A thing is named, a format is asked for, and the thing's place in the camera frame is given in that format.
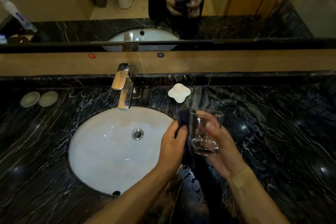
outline white sink basin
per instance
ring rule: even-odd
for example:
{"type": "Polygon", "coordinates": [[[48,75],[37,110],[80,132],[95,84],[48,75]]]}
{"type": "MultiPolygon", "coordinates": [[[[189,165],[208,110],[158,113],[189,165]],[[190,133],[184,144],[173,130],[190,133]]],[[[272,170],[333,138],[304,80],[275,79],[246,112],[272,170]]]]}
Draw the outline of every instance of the white sink basin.
{"type": "MultiPolygon", "coordinates": [[[[120,33],[116,36],[113,36],[108,42],[123,42],[124,34],[132,32],[134,34],[134,40],[138,39],[139,41],[179,41],[180,39],[175,36],[173,33],[168,31],[158,29],[158,28],[150,28],[150,29],[133,29],[123,33],[120,33]]],[[[139,51],[170,51],[176,45],[140,45],[139,51]]],[[[121,46],[103,46],[103,48],[109,52],[121,52],[121,46]]]]}
{"type": "Polygon", "coordinates": [[[100,192],[123,193],[157,163],[162,135],[172,119],[158,111],[113,108],[87,120],[73,135],[69,162],[85,184],[100,192]],[[143,137],[136,141],[134,131],[143,137]]]}

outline drinking glass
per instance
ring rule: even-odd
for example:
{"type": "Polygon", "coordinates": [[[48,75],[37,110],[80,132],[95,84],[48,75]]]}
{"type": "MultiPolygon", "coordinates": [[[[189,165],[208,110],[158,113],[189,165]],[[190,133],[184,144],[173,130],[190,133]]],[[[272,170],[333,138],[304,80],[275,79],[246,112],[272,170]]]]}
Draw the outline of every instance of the drinking glass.
{"type": "Polygon", "coordinates": [[[218,142],[210,136],[205,126],[211,122],[217,128],[221,128],[223,120],[224,114],[216,110],[190,110],[189,139],[195,153],[203,156],[217,153],[218,142]]]}

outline forearm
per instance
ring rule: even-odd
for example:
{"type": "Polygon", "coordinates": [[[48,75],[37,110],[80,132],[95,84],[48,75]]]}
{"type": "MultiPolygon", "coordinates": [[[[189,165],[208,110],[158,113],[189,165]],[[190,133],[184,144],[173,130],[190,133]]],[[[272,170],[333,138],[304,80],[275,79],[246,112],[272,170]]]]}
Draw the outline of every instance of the forearm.
{"type": "Polygon", "coordinates": [[[289,224],[249,167],[227,182],[247,224],[289,224]]]}
{"type": "Polygon", "coordinates": [[[155,167],[86,224],[137,223],[165,188],[170,176],[155,167]]]}

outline red sticker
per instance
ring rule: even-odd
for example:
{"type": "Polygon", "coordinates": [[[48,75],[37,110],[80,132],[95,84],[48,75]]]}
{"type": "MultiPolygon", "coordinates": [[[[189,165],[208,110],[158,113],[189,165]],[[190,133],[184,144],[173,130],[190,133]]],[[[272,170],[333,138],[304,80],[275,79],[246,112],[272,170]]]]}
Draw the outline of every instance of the red sticker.
{"type": "Polygon", "coordinates": [[[89,53],[89,58],[91,59],[95,59],[96,58],[96,55],[92,54],[92,53],[89,53]]]}

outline floor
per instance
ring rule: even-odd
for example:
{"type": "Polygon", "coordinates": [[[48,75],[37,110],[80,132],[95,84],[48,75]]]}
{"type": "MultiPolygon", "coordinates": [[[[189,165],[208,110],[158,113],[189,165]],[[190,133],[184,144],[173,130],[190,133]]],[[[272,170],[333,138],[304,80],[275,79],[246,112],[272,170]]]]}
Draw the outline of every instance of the floor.
{"type": "MultiPolygon", "coordinates": [[[[202,16],[215,15],[212,0],[204,0],[202,16]]],[[[96,7],[91,15],[91,20],[104,19],[130,19],[130,18],[148,18],[148,0],[134,0],[129,9],[121,9],[117,0],[107,0],[107,7],[96,7]]]]}

